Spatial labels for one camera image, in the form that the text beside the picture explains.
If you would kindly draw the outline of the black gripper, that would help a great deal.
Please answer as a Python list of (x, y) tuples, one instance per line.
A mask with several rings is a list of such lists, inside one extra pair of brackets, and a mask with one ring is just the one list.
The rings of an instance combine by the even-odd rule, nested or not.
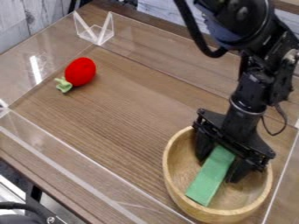
[(258, 123), (267, 105), (235, 97), (228, 99), (228, 103), (226, 114), (198, 109), (198, 119), (192, 123), (196, 132), (195, 155), (203, 161), (215, 144), (224, 146), (239, 157), (228, 168), (226, 181), (238, 183), (251, 172), (262, 172), (276, 154), (258, 134)]

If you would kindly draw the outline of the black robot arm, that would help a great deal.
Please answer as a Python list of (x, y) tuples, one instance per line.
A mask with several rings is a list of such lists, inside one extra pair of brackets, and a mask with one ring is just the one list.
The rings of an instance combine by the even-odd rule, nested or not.
[(226, 180), (239, 182), (263, 171), (276, 153), (258, 135), (267, 108), (279, 107), (294, 91), (299, 38), (275, 13), (271, 0), (194, 0), (219, 45), (239, 52), (238, 88), (223, 115), (198, 110), (196, 157), (204, 160), (220, 144), (236, 155)]

